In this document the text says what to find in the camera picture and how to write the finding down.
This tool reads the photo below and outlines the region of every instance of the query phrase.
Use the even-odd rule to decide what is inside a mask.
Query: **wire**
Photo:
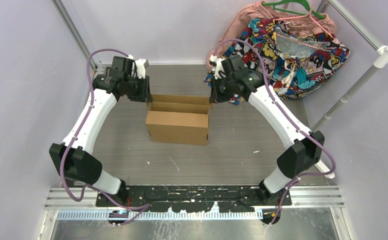
[[[142,212],[144,212],[145,210],[147,210],[147,208],[150,206],[150,204],[145,204],[145,205],[142,205],[142,206],[137,206],[137,207],[127,207],[127,206],[123,206],[119,203],[117,203],[112,197],[110,197],[107,193],[105,192],[102,192],[101,190],[91,186],[91,185],[84,185],[82,187],[82,190],[81,190],[81,194],[80,194],[80,197],[76,197],[75,195],[73,195],[73,193],[71,192],[71,190],[69,189],[69,186],[68,184],[66,183],[66,179],[65,179],[65,161],[66,161],[66,157],[68,156],[68,153],[69,153],[69,150],[71,149],[71,147],[73,146],[74,142],[78,140],[78,134],[79,132],[81,131],[82,127],[84,126],[85,122],[87,121],[88,119],[88,116],[90,115],[91,113],[91,110],[93,109],[94,107],[94,88],[93,88],[93,83],[92,83],[92,77],[91,77],[91,65],[90,65],[90,61],[91,59],[93,58],[93,56],[97,53],[100,53],[100,52],[116,52],[116,53],[120,53],[122,55],[124,55],[125,57],[128,57],[128,55],[122,51],[119,51],[119,50],[116,50],[116,49],[112,49],[112,48],[104,48],[104,49],[99,49],[99,50],[96,50],[94,51],[93,53],[91,53],[91,55],[88,57],[88,60],[86,61],[86,76],[87,76],[87,79],[88,79],[88,86],[89,86],[89,94],[90,94],[90,102],[89,102],[89,107],[88,107],[88,110],[86,111],[86,114],[85,116],[83,117],[79,127],[76,129],[75,133],[74,133],[74,136],[72,137],[72,139],[70,140],[70,142],[68,143],[66,149],[64,150],[64,153],[63,153],[63,156],[61,157],[61,162],[60,162],[60,169],[59,169],[59,172],[60,172],[60,178],[61,178],[61,182],[63,184],[63,188],[64,190],[66,191],[66,193],[69,195],[69,197],[71,199],[73,199],[74,201],[76,202],[80,202],[82,201],[82,199],[84,198],[84,194],[85,194],[85,189],[86,187],[89,187],[93,190],[96,190],[96,191],[99,191],[99,193],[101,193],[102,195],[104,195],[107,199],[110,200],[110,202],[112,202],[114,205],[116,205],[117,207],[120,207],[120,208],[123,208],[123,209],[126,209],[126,210],[140,210],[140,212],[135,215],[133,218],[125,221],[124,223],[122,223],[121,225],[125,225],[125,224],[129,224],[131,223],[132,221],[134,221],[135,218],[137,218]]]
[[[304,173],[300,173],[299,175],[297,175],[295,178],[293,178],[291,181],[289,181],[285,187],[285,191],[284,193],[282,194],[283,197],[285,197],[285,195],[287,194],[288,190],[297,185],[299,182],[298,182],[298,179],[300,179],[301,176],[325,176],[325,175],[328,175],[328,174],[332,174],[336,171],[336,168],[337,168],[337,164],[336,164],[336,161],[334,160],[334,157],[333,155],[328,151],[328,149],[326,147],[324,147],[322,144],[320,144],[318,141],[316,141],[313,137],[311,137],[309,134],[305,133],[303,130],[300,130],[300,127],[291,119],[291,117],[287,114],[287,112],[283,109],[283,107],[279,104],[279,102],[277,101],[277,99],[275,99],[274,97],[274,93],[271,92],[271,89],[269,88],[269,81],[268,81],[268,77],[266,76],[266,71],[265,71],[265,62],[263,61],[262,57],[260,56],[259,52],[248,42],[246,41],[243,41],[243,40],[240,40],[240,39],[236,39],[236,38],[232,38],[232,39],[228,39],[226,41],[223,41],[219,44],[219,46],[217,46],[217,48],[215,49],[214,53],[213,53],[213,56],[216,56],[216,53],[218,52],[218,49],[222,46],[222,44],[224,43],[227,43],[227,42],[239,42],[239,43],[243,43],[245,44],[246,46],[248,46],[253,52],[254,54],[257,56],[257,58],[259,59],[260,61],[260,66],[261,66],[261,69],[263,71],[263,81],[264,81],[264,84],[266,85],[266,91],[267,93],[269,94],[270,98],[272,99],[272,101],[274,102],[274,104],[278,107],[278,109],[281,111],[281,113],[285,116],[285,118],[291,123],[291,125],[299,132],[301,133],[303,136],[305,136],[307,139],[309,139],[310,141],[312,141],[318,148],[322,149],[322,151],[328,156],[329,160],[331,161],[331,164],[332,164],[332,168],[331,170],[329,170],[328,172],[304,172]],[[273,217],[272,221],[270,222],[270,226],[272,226],[272,224],[275,222],[275,220],[277,219],[277,215],[278,213],[281,211],[281,208],[282,208],[282,205],[283,205],[283,201],[281,200],[279,205],[278,205],[278,208],[276,210],[276,213],[275,213],[275,216]]]

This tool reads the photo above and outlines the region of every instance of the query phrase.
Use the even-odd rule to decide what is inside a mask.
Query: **brown box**
[[[207,145],[208,97],[152,94],[145,124],[151,140],[161,143]]]

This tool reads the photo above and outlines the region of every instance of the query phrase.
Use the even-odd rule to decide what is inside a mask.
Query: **green hanger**
[[[277,8],[276,6],[278,5],[283,5],[283,4],[288,4],[288,3],[298,3],[301,4],[307,11],[311,10],[311,6],[309,5],[309,2],[307,0],[282,0],[279,2],[271,2],[271,3],[262,3],[264,7],[272,6],[273,9],[281,11],[281,12],[286,12],[286,13],[291,13],[291,14],[297,14],[297,15],[305,15],[304,13],[301,12],[296,12],[296,11],[290,11],[287,9],[283,8]],[[312,14],[316,17],[318,17],[320,20],[324,19],[325,17],[318,12],[312,10]]]

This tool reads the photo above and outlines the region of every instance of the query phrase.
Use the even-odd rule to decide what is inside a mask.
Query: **floral garment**
[[[304,46],[276,35],[286,36]],[[346,61],[350,50],[334,35],[317,33],[305,37],[290,34],[282,20],[254,19],[239,36],[251,44],[261,55],[269,84],[281,99],[302,98],[322,86]],[[242,42],[234,42],[223,54],[223,58],[240,55],[244,65],[252,72],[263,71],[254,52]],[[214,71],[204,81],[211,86]],[[230,101],[238,105],[240,96]]]

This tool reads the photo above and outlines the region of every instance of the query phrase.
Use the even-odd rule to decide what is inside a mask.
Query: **clothing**
[[[240,34],[243,32],[243,30],[253,19],[288,18],[288,17],[298,16],[296,14],[276,11],[271,6],[263,6],[262,3],[266,3],[266,2],[259,1],[254,4],[249,4],[243,7],[238,12],[238,14],[235,16],[235,18],[232,20],[231,24],[229,25],[228,29],[225,31],[225,33],[222,35],[220,40],[217,42],[216,47],[212,51],[210,51],[210,53],[207,55],[206,67],[208,70],[212,69],[212,65],[209,62],[209,58],[211,55],[213,55],[213,53],[215,52],[215,49],[219,46],[219,44],[221,44],[223,41],[228,39],[238,38]],[[321,15],[325,16],[325,18],[322,20],[319,20],[314,16],[314,19],[325,29],[327,29],[330,33],[335,34],[337,32],[337,26],[334,23],[334,21],[332,21],[330,17],[325,13],[321,13]],[[299,37],[304,37],[311,34],[318,34],[323,32],[322,28],[317,26],[316,23],[313,22],[308,17],[290,19],[289,21],[290,23],[288,23],[288,27],[290,28],[291,33]],[[218,49],[216,56],[220,58],[231,44],[232,44],[231,42],[224,43]]]
[[[318,49],[281,38],[277,33]],[[266,68],[264,74],[277,95],[281,99],[296,99],[322,86],[348,58],[350,50],[332,37],[325,32],[297,37],[282,20],[258,18],[248,24],[238,39],[260,53]],[[222,57],[235,55],[242,56],[250,71],[263,71],[258,57],[244,43],[233,43]],[[209,85],[212,76],[210,73],[205,78]],[[241,100],[238,97],[232,102],[237,104]]]

